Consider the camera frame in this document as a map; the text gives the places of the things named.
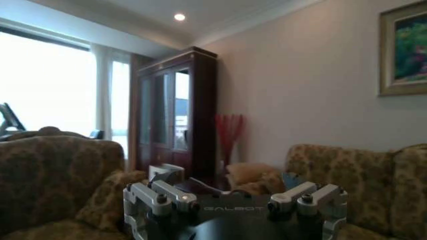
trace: screw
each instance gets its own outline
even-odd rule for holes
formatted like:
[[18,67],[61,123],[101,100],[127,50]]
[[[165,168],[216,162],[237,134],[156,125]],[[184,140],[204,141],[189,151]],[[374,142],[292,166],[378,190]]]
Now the screw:
[[304,194],[301,196],[301,201],[305,203],[305,204],[310,204],[313,202],[313,196],[310,194]]
[[168,198],[164,194],[158,194],[156,198],[157,204],[164,204],[168,201]]

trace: patterned sofa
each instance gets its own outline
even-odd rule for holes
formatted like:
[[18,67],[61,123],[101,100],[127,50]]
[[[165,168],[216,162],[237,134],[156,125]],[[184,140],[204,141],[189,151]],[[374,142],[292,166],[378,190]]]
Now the patterned sofa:
[[300,144],[285,171],[348,192],[348,224],[338,240],[427,240],[427,145],[398,151]]
[[75,220],[94,192],[105,192],[102,183],[122,195],[122,185],[103,181],[122,165],[121,146],[110,141],[57,133],[0,142],[0,239],[127,239]]

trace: gold frame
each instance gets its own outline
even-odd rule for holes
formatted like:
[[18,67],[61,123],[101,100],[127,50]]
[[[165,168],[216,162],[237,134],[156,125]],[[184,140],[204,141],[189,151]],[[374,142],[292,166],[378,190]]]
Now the gold frame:
[[382,12],[378,17],[378,96],[427,94],[427,82],[392,85],[394,76],[394,22],[427,14],[427,1]]

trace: painting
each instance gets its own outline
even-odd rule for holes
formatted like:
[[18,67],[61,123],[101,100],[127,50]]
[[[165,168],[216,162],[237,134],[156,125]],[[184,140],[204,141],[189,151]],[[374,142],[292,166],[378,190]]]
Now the painting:
[[380,15],[378,95],[427,94],[427,2]]

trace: ceiling light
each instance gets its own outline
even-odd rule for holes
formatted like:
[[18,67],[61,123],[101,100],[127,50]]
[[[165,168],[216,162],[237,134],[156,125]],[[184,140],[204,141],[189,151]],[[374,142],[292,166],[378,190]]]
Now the ceiling light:
[[184,21],[185,20],[185,15],[181,14],[181,13],[174,14],[174,20],[180,21],[180,22]]

